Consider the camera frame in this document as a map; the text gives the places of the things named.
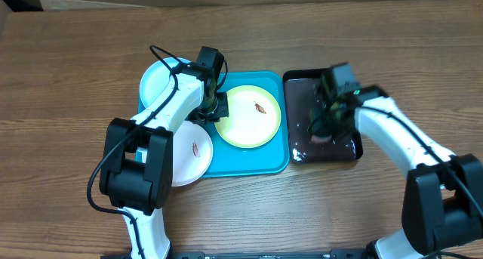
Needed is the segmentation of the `green scrubbing sponge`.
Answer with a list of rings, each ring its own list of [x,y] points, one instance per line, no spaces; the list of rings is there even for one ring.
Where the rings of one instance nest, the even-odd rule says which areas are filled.
[[[314,124],[310,128],[310,141],[312,143],[330,143],[332,141],[330,128],[322,123]]]

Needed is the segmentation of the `light blue plate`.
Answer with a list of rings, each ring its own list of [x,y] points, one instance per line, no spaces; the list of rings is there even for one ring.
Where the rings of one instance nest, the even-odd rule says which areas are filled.
[[[155,62],[145,71],[140,80],[138,112],[142,112],[154,103],[159,95],[167,97],[172,92],[174,80],[169,74],[168,68],[161,61]],[[177,74],[177,79],[177,92],[162,110],[179,108],[183,102],[182,96],[198,86],[198,82],[192,76],[180,73]]]

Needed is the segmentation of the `yellow-green plate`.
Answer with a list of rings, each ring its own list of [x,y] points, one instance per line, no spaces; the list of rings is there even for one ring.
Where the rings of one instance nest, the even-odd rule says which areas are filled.
[[[274,138],[281,124],[281,108],[267,90],[241,85],[226,93],[229,116],[214,125],[227,143],[250,149]]]

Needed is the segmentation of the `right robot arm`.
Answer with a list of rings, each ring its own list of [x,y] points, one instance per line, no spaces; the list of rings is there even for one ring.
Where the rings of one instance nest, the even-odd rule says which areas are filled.
[[[368,258],[440,258],[482,238],[482,163],[459,156],[421,131],[379,86],[362,87],[348,63],[324,68],[310,112],[311,141],[358,132],[405,177],[401,229],[371,242]]]

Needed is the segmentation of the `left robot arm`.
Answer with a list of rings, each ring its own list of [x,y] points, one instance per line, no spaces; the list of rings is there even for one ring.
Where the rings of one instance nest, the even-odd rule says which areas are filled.
[[[169,258],[162,208],[173,180],[174,135],[186,120],[205,125],[229,115],[224,56],[203,46],[193,62],[173,54],[164,88],[150,106],[131,119],[113,119],[106,130],[103,158],[86,189],[88,203],[97,211],[121,215],[131,240],[129,258]]]

